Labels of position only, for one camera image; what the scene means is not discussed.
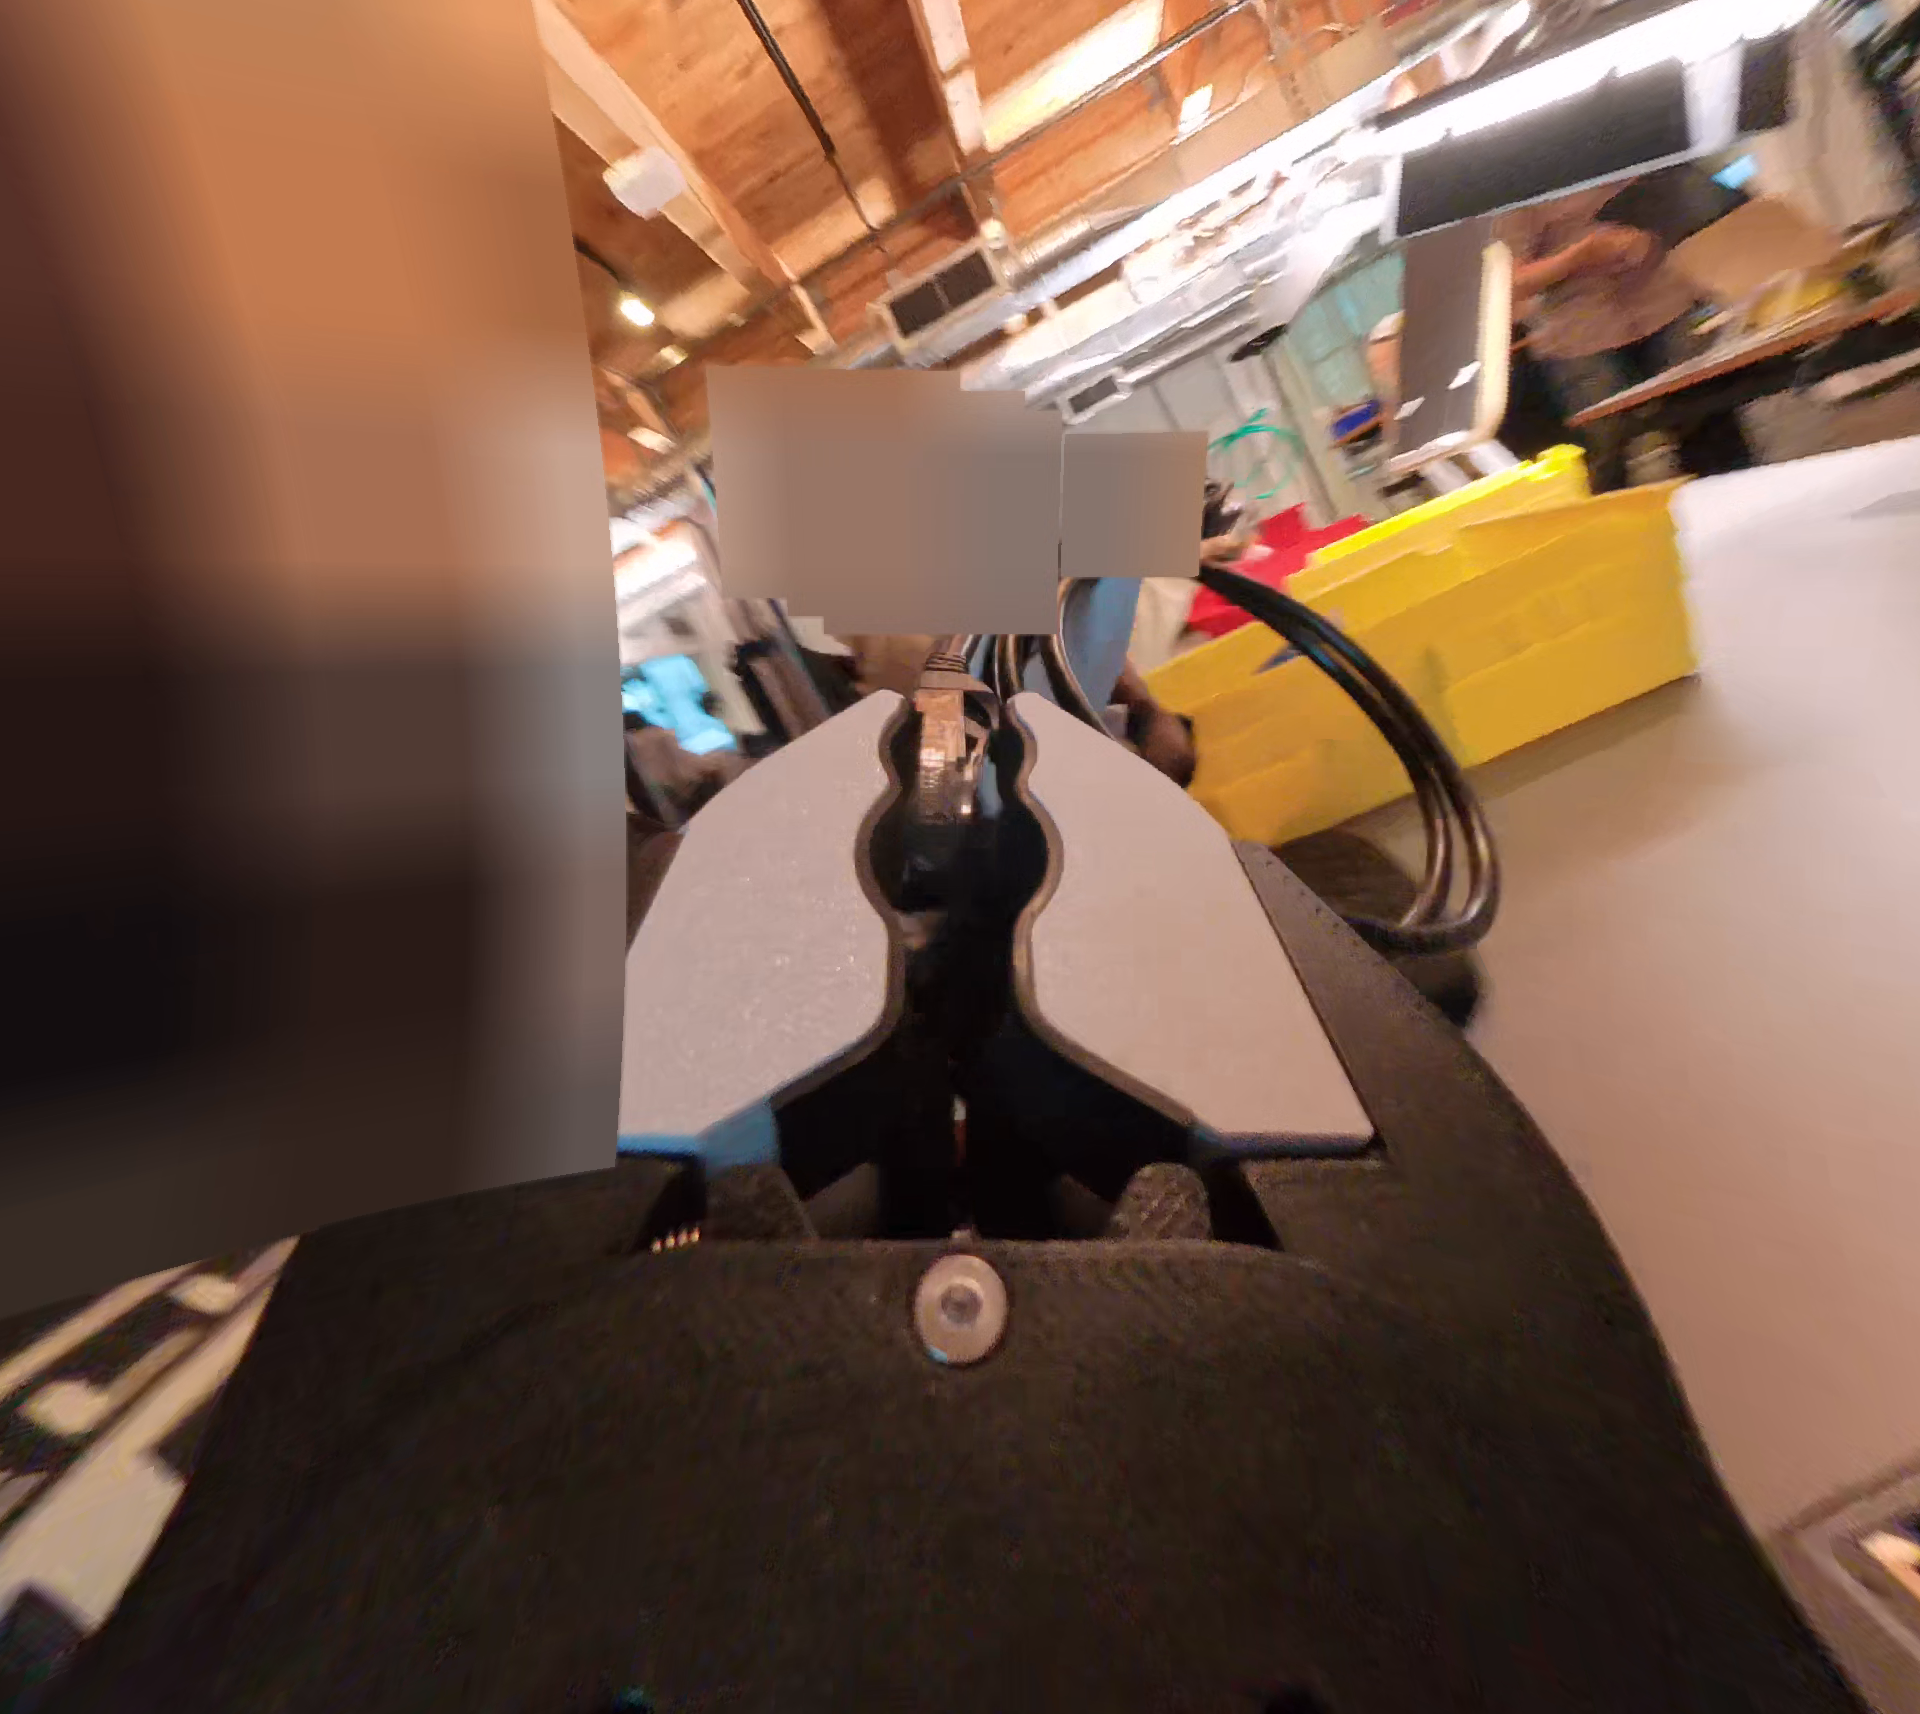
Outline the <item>red plastic bin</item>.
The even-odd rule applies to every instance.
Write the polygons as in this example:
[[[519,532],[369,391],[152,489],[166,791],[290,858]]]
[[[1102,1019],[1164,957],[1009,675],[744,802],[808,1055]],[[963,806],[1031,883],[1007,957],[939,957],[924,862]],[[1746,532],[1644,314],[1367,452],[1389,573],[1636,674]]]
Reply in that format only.
[[[1344,541],[1365,526],[1365,514],[1346,516],[1327,523],[1309,518],[1303,503],[1259,511],[1249,523],[1238,522],[1202,538],[1202,565],[1211,565],[1283,589],[1306,569],[1311,556]],[[1188,606],[1183,629],[1190,636],[1217,640],[1245,624],[1245,614],[1202,584]]]

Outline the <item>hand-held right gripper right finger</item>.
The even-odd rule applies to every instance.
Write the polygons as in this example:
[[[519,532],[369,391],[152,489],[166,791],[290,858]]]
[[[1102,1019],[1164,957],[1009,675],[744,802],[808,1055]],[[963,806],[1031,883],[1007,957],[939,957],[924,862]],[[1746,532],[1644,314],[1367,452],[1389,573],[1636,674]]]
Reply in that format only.
[[[1352,1156],[1375,1126],[1236,842],[1140,754],[1012,703],[1043,837],[1015,923],[1026,1025],[1225,1156]]]

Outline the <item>beige rounded board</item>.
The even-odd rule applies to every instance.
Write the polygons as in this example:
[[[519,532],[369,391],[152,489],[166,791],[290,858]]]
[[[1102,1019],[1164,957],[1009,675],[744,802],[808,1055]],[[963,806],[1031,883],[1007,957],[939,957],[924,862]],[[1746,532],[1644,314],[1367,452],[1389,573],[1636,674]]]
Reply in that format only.
[[[1384,482],[1495,443],[1507,409],[1514,264],[1491,219],[1412,236],[1402,254],[1394,443]]]

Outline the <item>light panel on stand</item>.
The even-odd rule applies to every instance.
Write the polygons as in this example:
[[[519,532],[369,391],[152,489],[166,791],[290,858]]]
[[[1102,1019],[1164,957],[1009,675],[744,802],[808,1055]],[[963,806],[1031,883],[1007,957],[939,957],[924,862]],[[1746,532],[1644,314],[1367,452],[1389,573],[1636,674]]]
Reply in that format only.
[[[1409,239],[1722,155],[1794,111],[1794,31],[1607,72],[1575,92],[1424,144],[1397,142],[1384,237]]]

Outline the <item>yellow plastic bin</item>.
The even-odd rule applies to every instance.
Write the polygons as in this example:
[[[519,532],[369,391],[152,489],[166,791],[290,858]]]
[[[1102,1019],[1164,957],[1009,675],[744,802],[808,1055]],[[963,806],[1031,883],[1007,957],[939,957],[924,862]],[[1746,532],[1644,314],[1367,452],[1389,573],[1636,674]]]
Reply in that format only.
[[[1677,480],[1592,496],[1556,446],[1371,526],[1333,526],[1283,592],[1371,653],[1464,767],[1697,670]],[[1191,791],[1233,837],[1281,846],[1404,798],[1355,702],[1209,593],[1223,631],[1146,672],[1196,737]]]

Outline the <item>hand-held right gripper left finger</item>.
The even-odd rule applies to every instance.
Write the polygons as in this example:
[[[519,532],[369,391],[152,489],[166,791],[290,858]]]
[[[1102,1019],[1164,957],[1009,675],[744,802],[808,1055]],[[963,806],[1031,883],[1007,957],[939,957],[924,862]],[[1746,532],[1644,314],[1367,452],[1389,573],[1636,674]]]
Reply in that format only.
[[[900,693],[808,730],[695,809],[626,955],[618,1152],[769,1166],[781,1113],[897,1025],[871,840],[900,800]]]

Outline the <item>black wrist rest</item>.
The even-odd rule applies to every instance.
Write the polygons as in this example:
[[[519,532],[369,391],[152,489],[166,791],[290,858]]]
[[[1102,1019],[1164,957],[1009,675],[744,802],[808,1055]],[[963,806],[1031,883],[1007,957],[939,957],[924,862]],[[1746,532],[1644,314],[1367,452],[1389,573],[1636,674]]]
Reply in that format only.
[[[1412,909],[1419,875],[1379,843],[1346,827],[1283,842],[1274,855],[1335,916],[1353,926],[1396,926]],[[1375,949],[1455,1030],[1470,1030],[1484,996],[1475,949],[1406,955]]]

